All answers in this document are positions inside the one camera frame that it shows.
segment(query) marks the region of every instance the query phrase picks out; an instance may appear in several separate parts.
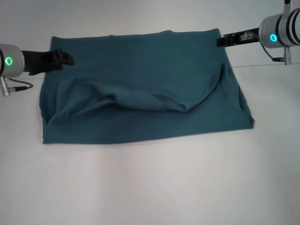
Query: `blue led ring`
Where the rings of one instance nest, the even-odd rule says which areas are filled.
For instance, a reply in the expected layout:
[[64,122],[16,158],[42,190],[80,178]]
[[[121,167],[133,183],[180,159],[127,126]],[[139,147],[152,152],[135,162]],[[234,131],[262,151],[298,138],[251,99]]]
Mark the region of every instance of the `blue led ring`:
[[276,34],[271,34],[271,35],[270,35],[270,39],[271,39],[271,41],[276,42],[276,41],[277,41],[277,36],[276,36]]

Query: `green led ring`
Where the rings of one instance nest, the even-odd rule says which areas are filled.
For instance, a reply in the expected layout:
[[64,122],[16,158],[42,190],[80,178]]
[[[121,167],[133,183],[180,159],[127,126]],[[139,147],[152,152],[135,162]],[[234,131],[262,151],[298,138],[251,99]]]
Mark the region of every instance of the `green led ring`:
[[13,59],[10,57],[6,57],[5,63],[6,63],[6,65],[10,66],[11,64],[13,64]]

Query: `teal cloth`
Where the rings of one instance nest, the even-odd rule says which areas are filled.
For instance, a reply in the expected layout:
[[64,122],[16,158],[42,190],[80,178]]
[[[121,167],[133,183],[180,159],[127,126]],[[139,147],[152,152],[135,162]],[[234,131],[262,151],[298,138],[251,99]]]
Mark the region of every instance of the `teal cloth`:
[[63,39],[75,66],[45,75],[44,143],[113,144],[250,129],[218,29]]

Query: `white surface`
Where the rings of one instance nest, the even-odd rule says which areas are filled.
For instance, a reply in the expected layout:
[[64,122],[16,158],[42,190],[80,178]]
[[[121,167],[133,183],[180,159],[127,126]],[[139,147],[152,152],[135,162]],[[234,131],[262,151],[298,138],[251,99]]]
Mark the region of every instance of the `white surface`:
[[[0,42],[47,51],[51,36],[226,34],[282,9],[282,0],[0,0]],[[227,52],[233,66],[271,63],[258,44]],[[0,96],[0,224],[298,225],[300,67],[234,70],[253,130],[111,146],[42,145],[42,79],[27,76],[33,89]]]
[[298,225],[299,65],[236,68],[253,130],[42,145],[35,88],[0,97],[1,225]]

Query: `cable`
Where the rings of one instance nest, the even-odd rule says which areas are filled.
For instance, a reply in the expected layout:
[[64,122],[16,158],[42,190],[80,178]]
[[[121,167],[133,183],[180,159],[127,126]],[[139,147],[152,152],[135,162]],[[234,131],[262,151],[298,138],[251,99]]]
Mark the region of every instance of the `cable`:
[[285,59],[284,59],[283,57],[273,58],[273,57],[270,55],[270,53],[267,51],[267,49],[263,46],[263,44],[262,44],[262,42],[261,42],[261,40],[260,40],[260,38],[258,37],[257,34],[255,34],[255,33],[253,33],[253,32],[249,32],[249,31],[247,31],[246,33],[252,34],[254,37],[256,37],[256,38],[258,39],[259,43],[260,43],[261,46],[262,46],[262,49],[263,49],[264,52],[272,59],[273,62],[284,62],[284,61],[285,61]]
[[27,86],[21,86],[21,87],[12,87],[12,88],[9,88],[11,92],[17,92],[17,91],[22,91],[22,90],[27,90],[27,89],[33,88],[33,85],[31,83],[28,83],[28,82],[25,82],[25,81],[18,81],[18,80],[11,79],[11,78],[9,78],[9,80],[13,81],[13,82],[24,83],[24,84],[29,85],[29,87],[27,87]]

